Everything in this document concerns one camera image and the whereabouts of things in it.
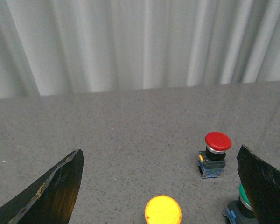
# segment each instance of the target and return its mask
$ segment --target granite tabletop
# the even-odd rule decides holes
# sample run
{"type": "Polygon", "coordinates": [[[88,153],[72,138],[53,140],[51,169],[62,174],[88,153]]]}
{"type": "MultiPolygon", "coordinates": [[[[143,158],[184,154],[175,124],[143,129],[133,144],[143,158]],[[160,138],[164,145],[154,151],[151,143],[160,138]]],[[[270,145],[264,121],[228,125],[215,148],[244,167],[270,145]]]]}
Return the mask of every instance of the granite tabletop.
{"type": "Polygon", "coordinates": [[[242,144],[280,169],[280,82],[3,99],[0,206],[82,149],[70,223],[144,224],[147,202],[168,195],[182,224],[223,224],[242,144]],[[198,151],[212,131],[232,147],[223,176],[202,179],[198,151]]]}

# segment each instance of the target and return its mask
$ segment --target yellow button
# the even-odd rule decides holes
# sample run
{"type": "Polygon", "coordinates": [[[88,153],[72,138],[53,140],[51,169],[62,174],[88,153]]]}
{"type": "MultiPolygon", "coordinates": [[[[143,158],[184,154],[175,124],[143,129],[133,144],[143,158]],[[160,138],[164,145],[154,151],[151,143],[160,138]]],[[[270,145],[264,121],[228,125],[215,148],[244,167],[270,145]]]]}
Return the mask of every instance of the yellow button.
{"type": "Polygon", "coordinates": [[[147,203],[145,219],[147,224],[180,224],[182,210],[173,198],[161,195],[147,203]]]}

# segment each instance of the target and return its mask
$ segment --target button base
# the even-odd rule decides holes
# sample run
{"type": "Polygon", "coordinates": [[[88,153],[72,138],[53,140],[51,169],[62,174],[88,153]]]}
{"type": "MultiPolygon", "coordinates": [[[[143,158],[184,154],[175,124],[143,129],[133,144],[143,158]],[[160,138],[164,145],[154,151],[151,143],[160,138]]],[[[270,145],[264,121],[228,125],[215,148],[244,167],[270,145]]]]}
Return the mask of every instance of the button base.
{"type": "Polygon", "coordinates": [[[225,167],[225,160],[212,161],[206,156],[206,151],[199,152],[198,167],[201,177],[216,178],[221,177],[225,167]]]}
{"type": "Polygon", "coordinates": [[[230,224],[258,224],[256,218],[244,216],[238,208],[238,201],[232,201],[228,204],[226,211],[223,212],[226,217],[226,223],[230,224]]]}

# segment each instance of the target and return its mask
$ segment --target green button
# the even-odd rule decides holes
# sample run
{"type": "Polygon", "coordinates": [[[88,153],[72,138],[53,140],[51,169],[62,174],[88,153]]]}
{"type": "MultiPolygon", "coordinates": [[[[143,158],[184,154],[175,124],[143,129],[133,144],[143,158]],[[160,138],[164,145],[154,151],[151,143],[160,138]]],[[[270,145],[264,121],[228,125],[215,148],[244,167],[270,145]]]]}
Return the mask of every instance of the green button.
{"type": "Polygon", "coordinates": [[[241,197],[243,198],[243,200],[244,200],[248,205],[250,205],[250,202],[249,202],[249,200],[248,200],[248,198],[247,198],[247,195],[246,195],[246,193],[245,193],[245,190],[244,190],[242,184],[240,184],[238,190],[239,190],[239,195],[241,195],[241,197]]]}

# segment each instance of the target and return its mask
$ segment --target white curtain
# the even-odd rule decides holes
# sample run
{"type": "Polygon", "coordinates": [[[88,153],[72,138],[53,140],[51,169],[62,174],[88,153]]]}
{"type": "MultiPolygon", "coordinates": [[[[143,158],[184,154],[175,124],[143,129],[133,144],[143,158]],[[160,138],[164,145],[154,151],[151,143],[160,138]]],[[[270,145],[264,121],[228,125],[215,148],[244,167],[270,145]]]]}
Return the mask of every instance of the white curtain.
{"type": "Polygon", "coordinates": [[[280,80],[280,0],[0,0],[0,98],[280,80]]]}

